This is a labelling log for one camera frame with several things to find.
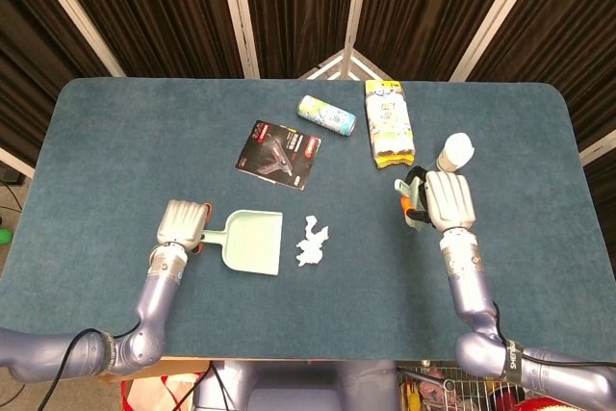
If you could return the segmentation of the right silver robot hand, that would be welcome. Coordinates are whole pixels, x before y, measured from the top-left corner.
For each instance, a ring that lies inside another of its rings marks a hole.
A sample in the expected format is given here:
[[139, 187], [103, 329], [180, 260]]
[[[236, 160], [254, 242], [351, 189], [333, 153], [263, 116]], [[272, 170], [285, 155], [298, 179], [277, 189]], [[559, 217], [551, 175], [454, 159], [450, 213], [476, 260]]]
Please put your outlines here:
[[470, 230], [475, 224], [475, 207], [466, 178], [462, 175], [412, 167], [404, 179], [397, 179], [395, 191], [406, 224], [420, 230], [431, 225], [439, 232]]

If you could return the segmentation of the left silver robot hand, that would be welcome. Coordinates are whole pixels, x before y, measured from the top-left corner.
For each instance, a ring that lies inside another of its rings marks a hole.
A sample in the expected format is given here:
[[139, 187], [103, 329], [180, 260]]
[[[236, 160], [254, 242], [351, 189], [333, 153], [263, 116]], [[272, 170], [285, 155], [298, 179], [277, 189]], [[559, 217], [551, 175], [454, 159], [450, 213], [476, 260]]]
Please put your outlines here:
[[201, 242], [211, 213], [210, 203], [170, 200], [157, 230], [158, 244], [179, 244], [193, 251]]

